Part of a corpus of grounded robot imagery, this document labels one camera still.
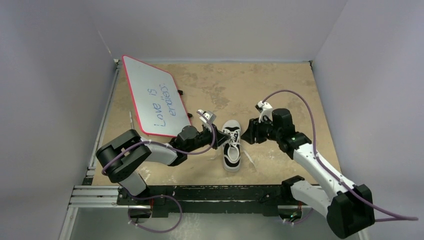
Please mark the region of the white shoelace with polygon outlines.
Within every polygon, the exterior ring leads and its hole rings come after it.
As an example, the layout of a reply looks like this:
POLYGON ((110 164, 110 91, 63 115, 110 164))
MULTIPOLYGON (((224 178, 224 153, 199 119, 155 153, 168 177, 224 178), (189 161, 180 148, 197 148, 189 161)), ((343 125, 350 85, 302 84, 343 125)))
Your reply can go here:
POLYGON ((257 170, 257 166, 254 163, 252 157, 248 154, 248 152, 240 143, 241 128, 238 126, 227 126, 224 127, 222 130, 225 134, 229 134, 230 136, 229 142, 225 143, 222 147, 223 168, 228 172, 237 172, 241 167, 241 155, 242 153, 244 153, 250 163, 255 168, 255 170, 257 170))

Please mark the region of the black and white sneaker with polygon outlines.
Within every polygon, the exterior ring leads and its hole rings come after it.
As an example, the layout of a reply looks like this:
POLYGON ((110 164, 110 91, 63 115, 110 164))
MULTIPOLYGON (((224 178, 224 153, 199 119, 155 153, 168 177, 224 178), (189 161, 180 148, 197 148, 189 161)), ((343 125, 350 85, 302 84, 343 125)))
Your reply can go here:
POLYGON ((241 125, 237 120, 228 120, 224 123, 222 132, 230 136, 229 142, 223 146, 223 167, 226 171, 237 172, 241 166, 241 125))

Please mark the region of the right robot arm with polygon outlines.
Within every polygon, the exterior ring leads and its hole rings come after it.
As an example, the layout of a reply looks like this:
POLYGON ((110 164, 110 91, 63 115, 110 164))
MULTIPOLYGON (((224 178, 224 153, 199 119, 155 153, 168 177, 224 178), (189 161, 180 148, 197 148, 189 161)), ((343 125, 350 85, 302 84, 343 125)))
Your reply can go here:
POLYGON ((284 202, 292 204, 297 200, 309 205, 325 217, 340 239, 376 222, 373 208, 359 200, 362 197, 372 202, 371 190, 343 177, 320 153, 314 152, 312 141, 296 131, 288 109, 262 106, 258 111, 259 117, 249 120, 241 139, 251 145, 275 141, 279 149, 301 165, 321 187, 317 189, 299 176, 292 177, 281 184, 280 196, 284 202))

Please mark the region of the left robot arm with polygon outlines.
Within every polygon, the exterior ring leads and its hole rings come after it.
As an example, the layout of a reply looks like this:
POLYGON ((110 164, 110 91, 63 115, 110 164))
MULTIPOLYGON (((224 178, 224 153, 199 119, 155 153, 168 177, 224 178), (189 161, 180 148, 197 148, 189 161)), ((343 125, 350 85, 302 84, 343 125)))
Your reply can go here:
POLYGON ((102 174, 112 183, 118 183, 129 192, 129 197, 138 205, 149 199, 149 188, 136 170, 144 162, 155 162, 175 167, 187 160, 188 155, 198 155, 198 149, 209 146, 213 149, 228 143, 231 137, 212 126, 203 126, 198 131, 194 126, 185 126, 168 143, 154 142, 142 138, 130 129, 97 150, 95 156, 102 166, 102 174))

